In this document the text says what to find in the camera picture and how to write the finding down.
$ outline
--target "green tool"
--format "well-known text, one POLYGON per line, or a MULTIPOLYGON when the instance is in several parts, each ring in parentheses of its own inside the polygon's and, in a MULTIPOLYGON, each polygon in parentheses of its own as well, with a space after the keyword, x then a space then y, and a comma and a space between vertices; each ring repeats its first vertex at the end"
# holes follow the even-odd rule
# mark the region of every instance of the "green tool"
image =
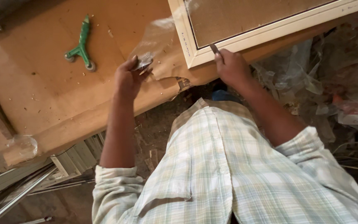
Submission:
POLYGON ((96 70, 96 65, 93 61, 89 59, 89 55, 85 50, 85 42, 88 36, 89 31, 89 16, 86 15, 85 19, 82 22, 81 26, 81 33, 80 33, 80 43, 72 49, 71 51, 67 51, 64 53, 64 58, 69 61, 73 62, 75 60, 75 55, 79 55, 82 57, 83 61, 85 62, 85 68, 91 72, 96 70))

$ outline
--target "man's right hand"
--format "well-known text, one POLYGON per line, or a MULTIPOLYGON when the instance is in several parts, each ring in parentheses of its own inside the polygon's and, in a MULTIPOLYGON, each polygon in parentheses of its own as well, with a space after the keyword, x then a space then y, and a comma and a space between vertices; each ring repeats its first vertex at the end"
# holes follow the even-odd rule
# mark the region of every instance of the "man's right hand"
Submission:
POLYGON ((220 54, 215 54, 215 62, 222 81, 236 91, 252 83, 249 65, 241 54, 221 49, 220 54))

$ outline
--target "hand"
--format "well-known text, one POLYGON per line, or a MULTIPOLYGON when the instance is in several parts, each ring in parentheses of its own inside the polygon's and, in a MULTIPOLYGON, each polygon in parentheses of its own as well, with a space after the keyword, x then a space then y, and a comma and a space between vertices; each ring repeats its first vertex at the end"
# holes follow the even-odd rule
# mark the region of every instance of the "hand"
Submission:
POLYGON ((131 71, 136 66, 138 57, 133 58, 121 64, 115 71, 115 91, 120 96, 130 97, 134 100, 139 93, 142 82, 151 74, 153 69, 147 69, 147 66, 131 71))
POLYGON ((222 49, 215 54, 215 62, 222 81, 237 91, 252 80, 249 65, 239 53, 222 49))

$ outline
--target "white window frame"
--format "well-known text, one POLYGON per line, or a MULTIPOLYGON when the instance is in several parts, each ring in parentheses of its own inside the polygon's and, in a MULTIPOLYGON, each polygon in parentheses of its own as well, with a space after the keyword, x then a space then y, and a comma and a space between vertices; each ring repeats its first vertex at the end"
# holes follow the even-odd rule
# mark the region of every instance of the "white window frame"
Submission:
MULTIPOLYGON (((179 16, 174 16, 174 22, 186 58, 187 68, 190 69, 191 67, 212 61, 214 54, 209 46, 201 49, 196 47, 187 12, 186 10, 180 10, 180 8, 185 7, 185 2, 183 0, 168 0, 168 3, 172 13, 180 12, 179 16)), ((337 0, 219 41, 215 45, 219 49, 226 48, 229 51, 236 52, 357 11, 358 0, 337 0)))

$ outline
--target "blue jeans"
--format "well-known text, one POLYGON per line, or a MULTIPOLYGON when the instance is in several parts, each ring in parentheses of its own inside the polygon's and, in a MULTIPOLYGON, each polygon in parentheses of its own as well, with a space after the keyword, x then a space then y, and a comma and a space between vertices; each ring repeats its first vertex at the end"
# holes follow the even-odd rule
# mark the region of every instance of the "blue jeans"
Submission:
POLYGON ((213 101, 233 101, 239 104, 243 104, 240 99, 231 95, 227 91, 224 90, 217 90, 212 92, 212 100, 213 101))

